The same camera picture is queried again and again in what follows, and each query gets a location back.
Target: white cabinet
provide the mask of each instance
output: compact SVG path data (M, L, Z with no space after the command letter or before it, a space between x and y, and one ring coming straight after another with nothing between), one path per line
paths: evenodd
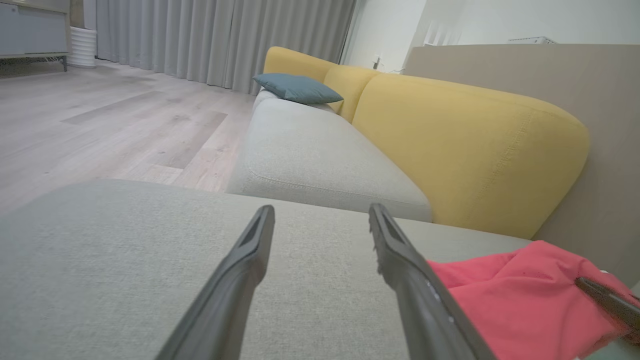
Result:
M69 52L68 0L0 0L0 58Z

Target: gray curtain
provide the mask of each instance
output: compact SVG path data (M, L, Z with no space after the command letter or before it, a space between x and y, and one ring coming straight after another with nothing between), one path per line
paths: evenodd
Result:
M98 58L257 94L271 46L338 62L355 0L97 0Z

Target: blue throw pillow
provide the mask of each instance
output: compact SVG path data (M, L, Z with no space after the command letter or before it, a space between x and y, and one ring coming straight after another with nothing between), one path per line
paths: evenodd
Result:
M326 104L343 100L342 96L329 86L306 76L262 74L254 76L253 79L277 96L300 104Z

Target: yellow sofa backrest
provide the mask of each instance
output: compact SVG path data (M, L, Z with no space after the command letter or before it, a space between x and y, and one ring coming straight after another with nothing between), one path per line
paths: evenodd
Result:
M353 126L425 193L437 224L531 238L571 188L587 129L549 103L381 74Z
M274 72L308 76L329 86L344 98L329 105L348 122L353 120L362 90L369 80L380 75L373 69L337 65L278 46L269 49L264 62L264 73Z

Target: sofa seat cushion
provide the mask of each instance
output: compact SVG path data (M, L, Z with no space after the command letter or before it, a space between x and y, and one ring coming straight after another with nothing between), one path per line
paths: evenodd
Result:
M258 105L262 101L265 101L266 99L281 99L281 97L277 96L276 94L274 94L273 92L270 92L265 88L261 88L260 92L258 92L258 95L255 97L255 101L253 102L253 110L255 111ZM335 111L329 104L311 104L307 106L311 106L313 108L317 108L324 111L329 111L330 113L335 113Z
M407 359L368 215L99 180L0 218L0 359L153 359L258 207L275 208L241 359ZM434 261L529 241L398 219Z
M381 202L395 217L431 221L420 189L351 124L279 99L256 107L227 192L361 212Z

